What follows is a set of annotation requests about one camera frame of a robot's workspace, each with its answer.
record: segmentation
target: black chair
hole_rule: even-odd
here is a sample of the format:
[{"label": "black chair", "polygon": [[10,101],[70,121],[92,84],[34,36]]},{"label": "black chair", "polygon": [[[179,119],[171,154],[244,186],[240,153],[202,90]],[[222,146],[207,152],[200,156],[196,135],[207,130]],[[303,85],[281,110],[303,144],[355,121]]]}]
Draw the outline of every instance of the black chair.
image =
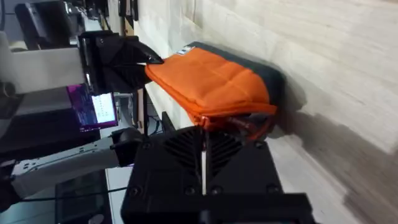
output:
[{"label": "black chair", "polygon": [[74,29],[63,1],[18,4],[15,13],[29,50],[71,47]]}]

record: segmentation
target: computer monitor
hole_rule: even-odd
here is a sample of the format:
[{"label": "computer monitor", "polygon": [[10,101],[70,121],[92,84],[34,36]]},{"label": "computer monitor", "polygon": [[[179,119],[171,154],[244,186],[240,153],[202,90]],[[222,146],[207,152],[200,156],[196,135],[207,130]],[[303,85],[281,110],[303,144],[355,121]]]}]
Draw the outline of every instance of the computer monitor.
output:
[{"label": "computer monitor", "polygon": [[91,96],[85,84],[68,86],[67,90],[81,132],[118,125],[112,93]]}]

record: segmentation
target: gray metal arm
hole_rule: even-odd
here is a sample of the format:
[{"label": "gray metal arm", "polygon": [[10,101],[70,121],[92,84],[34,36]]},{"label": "gray metal arm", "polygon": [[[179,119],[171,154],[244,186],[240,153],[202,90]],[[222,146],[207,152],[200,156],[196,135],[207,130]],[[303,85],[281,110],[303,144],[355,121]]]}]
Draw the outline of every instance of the gray metal arm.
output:
[{"label": "gray metal arm", "polygon": [[110,147],[112,137],[37,159],[20,161],[11,174],[11,185],[20,198],[97,170],[119,165]]}]

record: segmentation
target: white panel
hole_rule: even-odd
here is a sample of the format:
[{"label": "white panel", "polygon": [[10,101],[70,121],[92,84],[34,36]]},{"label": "white panel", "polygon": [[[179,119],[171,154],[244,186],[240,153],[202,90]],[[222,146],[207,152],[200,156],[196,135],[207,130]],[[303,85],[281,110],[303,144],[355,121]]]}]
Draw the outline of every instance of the white panel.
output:
[{"label": "white panel", "polygon": [[0,80],[15,85],[17,93],[84,83],[77,48],[11,53],[0,32]]}]

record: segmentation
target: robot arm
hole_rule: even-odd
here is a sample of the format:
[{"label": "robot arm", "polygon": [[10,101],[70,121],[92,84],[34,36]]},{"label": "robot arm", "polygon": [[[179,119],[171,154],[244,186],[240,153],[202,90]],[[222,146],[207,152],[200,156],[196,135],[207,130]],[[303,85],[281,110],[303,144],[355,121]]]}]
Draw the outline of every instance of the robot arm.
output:
[{"label": "robot arm", "polygon": [[0,212],[47,187],[97,170],[134,163],[144,137],[134,128],[45,157],[0,164]]}]

